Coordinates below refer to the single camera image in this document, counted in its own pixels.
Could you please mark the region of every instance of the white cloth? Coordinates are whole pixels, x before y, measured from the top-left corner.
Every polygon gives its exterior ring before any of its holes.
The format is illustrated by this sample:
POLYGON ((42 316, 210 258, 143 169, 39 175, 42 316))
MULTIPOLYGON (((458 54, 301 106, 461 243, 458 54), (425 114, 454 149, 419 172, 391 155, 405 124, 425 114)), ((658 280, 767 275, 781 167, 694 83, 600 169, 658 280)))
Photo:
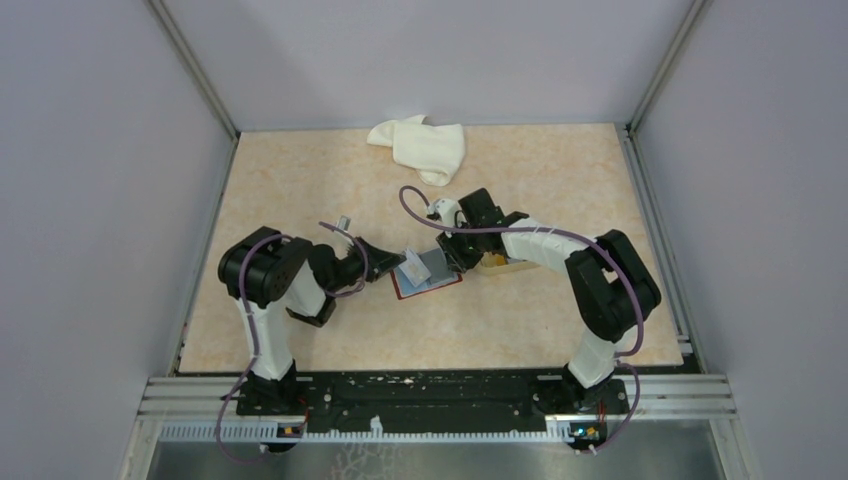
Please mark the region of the white cloth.
POLYGON ((398 165, 414 168, 427 185, 444 187, 465 158, 462 125, 423 125, 426 115, 383 122, 368 133, 369 145, 392 147, 398 165))

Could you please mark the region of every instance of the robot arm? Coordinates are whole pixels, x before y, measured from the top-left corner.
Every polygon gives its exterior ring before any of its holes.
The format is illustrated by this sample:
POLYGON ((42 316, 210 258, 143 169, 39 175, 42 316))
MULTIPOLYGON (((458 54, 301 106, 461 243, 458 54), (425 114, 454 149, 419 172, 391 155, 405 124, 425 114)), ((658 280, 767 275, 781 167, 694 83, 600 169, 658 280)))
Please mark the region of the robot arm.
POLYGON ((248 315, 241 298, 239 271, 250 249, 273 235, 281 236, 277 230, 259 228, 227 250, 218 264, 218 279, 227 286, 239 309, 248 345, 252 348, 252 319, 259 346, 242 389, 239 414, 286 413, 286 408, 296 406, 296 368, 288 347, 284 313, 322 327, 335 310, 336 298, 346 295, 337 293, 339 290, 356 284, 363 275, 364 281, 377 281, 406 259, 358 237, 350 237, 354 245, 341 259, 329 245, 313 245, 303 238, 271 241, 249 260, 244 282, 251 312, 248 315), (367 274, 363 252, 369 266, 367 274))
MULTIPOLYGON (((629 343, 628 334, 636 326, 633 304, 621 279, 610 282, 604 274, 605 270, 611 271, 607 262, 593 248, 551 233, 550 227, 524 213, 504 215, 485 189, 459 201, 437 200, 430 205, 428 213, 431 220, 440 220, 450 227, 524 230, 483 234, 443 232, 437 241, 454 271, 465 272, 473 268, 484 253, 496 253, 537 263, 571 280, 587 329, 577 354, 566 365, 563 381, 576 405, 592 405, 598 391, 612 376, 616 353, 629 343)), ((595 243, 627 276, 642 316, 647 318, 659 305, 661 295, 630 240, 622 232, 611 230, 597 237, 595 243)))

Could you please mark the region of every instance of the gray panel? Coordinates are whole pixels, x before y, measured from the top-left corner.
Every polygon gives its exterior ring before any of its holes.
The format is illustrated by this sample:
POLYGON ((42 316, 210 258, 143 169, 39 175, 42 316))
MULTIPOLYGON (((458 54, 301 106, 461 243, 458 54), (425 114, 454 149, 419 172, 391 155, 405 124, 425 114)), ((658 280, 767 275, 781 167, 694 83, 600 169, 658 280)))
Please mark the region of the gray panel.
MULTIPOLYGON (((631 424, 598 457, 564 445, 298 445, 252 466, 227 460, 211 443, 160 443, 150 480, 252 478, 664 479, 723 478, 706 422, 631 424)), ((256 446, 234 446, 245 458, 256 446)))
POLYGON ((242 130, 628 121, 691 0, 166 0, 242 130))
POLYGON ((637 135, 769 479, 848 470, 846 45, 844 0, 714 2, 637 135), (802 405, 837 414, 810 428, 802 405))
POLYGON ((114 478, 229 141, 141 1, 0 3, 0 477, 114 478))

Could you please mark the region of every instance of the table surface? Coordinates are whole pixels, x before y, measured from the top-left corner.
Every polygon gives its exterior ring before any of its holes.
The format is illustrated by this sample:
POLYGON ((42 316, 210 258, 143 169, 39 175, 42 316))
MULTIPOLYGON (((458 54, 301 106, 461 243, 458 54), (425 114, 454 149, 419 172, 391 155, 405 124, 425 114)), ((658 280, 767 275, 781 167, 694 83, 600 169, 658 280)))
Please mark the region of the table surface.
MULTIPOLYGON (((230 172, 202 273, 181 372, 242 370, 249 360, 236 305, 217 279, 223 253, 262 225, 343 254, 337 235, 318 226, 351 217, 350 231, 391 251, 436 246, 438 232, 401 208, 398 189, 432 200, 486 187, 505 213, 596 236, 624 231, 659 279, 618 137, 611 124, 466 127, 467 155, 445 187, 423 185, 392 161, 390 148, 366 145, 368 130, 244 133, 230 172)), ((408 202, 419 212, 415 195, 408 202)), ((484 276, 398 300, 386 276, 337 301, 323 328, 291 318, 289 346, 299 370, 509 368, 562 366, 583 322, 568 280, 545 268, 484 276)), ((679 365, 666 303, 645 324, 637 365, 679 365)))

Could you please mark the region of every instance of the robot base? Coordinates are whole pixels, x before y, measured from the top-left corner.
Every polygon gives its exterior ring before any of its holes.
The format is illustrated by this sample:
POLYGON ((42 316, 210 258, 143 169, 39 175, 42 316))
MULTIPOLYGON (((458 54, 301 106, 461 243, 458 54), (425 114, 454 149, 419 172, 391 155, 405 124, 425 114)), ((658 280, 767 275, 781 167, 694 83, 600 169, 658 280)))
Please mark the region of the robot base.
POLYGON ((241 416, 303 415, 306 389, 297 382, 294 362, 283 378, 268 380, 248 373, 241 385, 236 413, 241 416))
POLYGON ((626 414, 630 411, 627 402, 627 391, 624 382, 617 379, 606 380, 591 389, 582 389, 579 385, 569 382, 568 370, 561 381, 539 382, 536 385, 536 395, 539 400, 536 406, 544 413, 587 413, 597 412, 603 403, 607 414, 626 414))

